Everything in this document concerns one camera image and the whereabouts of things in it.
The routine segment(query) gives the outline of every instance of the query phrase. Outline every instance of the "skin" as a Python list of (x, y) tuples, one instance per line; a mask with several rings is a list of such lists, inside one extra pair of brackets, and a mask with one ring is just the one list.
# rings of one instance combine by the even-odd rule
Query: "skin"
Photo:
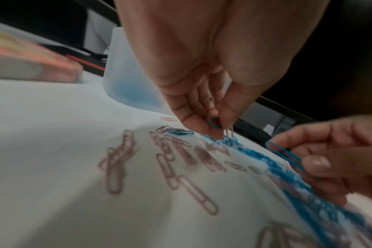
[(115, 1), (144, 73), (186, 128), (213, 139), (222, 138), (223, 129), (211, 128), (209, 118), (219, 117), (229, 129), (282, 78), (328, 2)]
[(271, 141), (302, 158), (298, 173), (319, 196), (339, 205), (351, 192), (372, 199), (372, 116), (300, 125)]

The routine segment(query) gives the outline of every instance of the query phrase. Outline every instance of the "keyboard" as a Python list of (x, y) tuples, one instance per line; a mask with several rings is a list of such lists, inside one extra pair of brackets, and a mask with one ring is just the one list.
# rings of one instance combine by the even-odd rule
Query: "keyboard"
[(265, 142), (272, 138), (272, 136), (267, 134), (264, 130), (259, 129), (242, 119), (238, 119), (233, 128), (235, 133), (256, 142), (262, 147), (265, 147)]

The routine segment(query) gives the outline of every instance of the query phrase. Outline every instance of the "red line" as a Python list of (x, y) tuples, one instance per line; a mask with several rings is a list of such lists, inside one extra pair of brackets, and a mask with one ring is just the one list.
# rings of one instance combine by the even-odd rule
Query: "red line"
[(86, 64), (86, 65), (89, 65), (89, 66), (95, 67), (96, 69), (99, 69), (99, 70), (104, 71), (104, 68), (103, 68), (103, 67), (98, 66), (98, 65), (95, 65), (95, 64), (92, 64), (92, 63), (90, 63), (90, 62), (88, 62), (88, 61), (82, 60), (82, 59), (77, 58), (77, 57), (74, 57), (74, 56), (72, 56), (72, 55), (66, 54), (66, 57), (68, 57), (68, 58), (70, 58), (70, 59), (72, 59), (72, 60), (75, 60), (75, 61), (77, 61), (77, 62), (80, 62), (80, 63)]

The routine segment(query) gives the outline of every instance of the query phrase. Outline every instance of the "translucent container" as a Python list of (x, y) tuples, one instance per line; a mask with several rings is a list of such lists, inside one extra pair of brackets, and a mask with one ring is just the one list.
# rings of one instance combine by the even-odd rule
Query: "translucent container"
[(122, 27), (114, 28), (103, 78), (114, 100), (140, 109), (172, 114), (156, 86), (145, 76)]

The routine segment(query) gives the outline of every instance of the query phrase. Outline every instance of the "white table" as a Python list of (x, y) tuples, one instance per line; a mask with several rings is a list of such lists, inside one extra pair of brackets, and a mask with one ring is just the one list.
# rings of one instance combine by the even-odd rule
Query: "white table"
[[(212, 177), (202, 165), (195, 171), (182, 165), (177, 170), (211, 190), (223, 212), (231, 210), (215, 219), (201, 213), (186, 192), (175, 194), (163, 183), (158, 150), (148, 136), (161, 125), (180, 123), (112, 100), (101, 80), (88, 72), (82, 84), (0, 80), (0, 248), (250, 247), (262, 213), (279, 211), (281, 203), (253, 211), (247, 206), (280, 193), (250, 172)], [(127, 190), (114, 198), (103, 189), (97, 163), (108, 147), (119, 145), (124, 129), (135, 132), (141, 147), (127, 164)], [(231, 159), (248, 163), (244, 156)], [(249, 187), (256, 195), (250, 196)], [(372, 214), (367, 204), (362, 206)], [(288, 223), (292, 218), (290, 213), (282, 217)]]

